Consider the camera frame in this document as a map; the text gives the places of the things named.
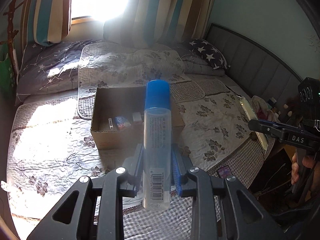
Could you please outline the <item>person's right hand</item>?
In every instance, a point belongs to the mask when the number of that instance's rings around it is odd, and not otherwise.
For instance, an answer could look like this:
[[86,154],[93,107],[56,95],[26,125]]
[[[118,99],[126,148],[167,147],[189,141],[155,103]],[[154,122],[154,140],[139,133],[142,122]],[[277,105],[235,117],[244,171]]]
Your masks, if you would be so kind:
[[[316,163],[310,156],[305,156],[302,160],[302,163],[307,168],[313,168],[314,164]],[[297,181],[299,180],[299,165],[297,163],[297,152],[292,157],[292,171],[291,171],[291,184],[295,185]],[[316,164],[314,168],[314,174],[313,174],[313,181],[312,185],[310,187],[310,191],[318,191],[319,190],[319,162]]]

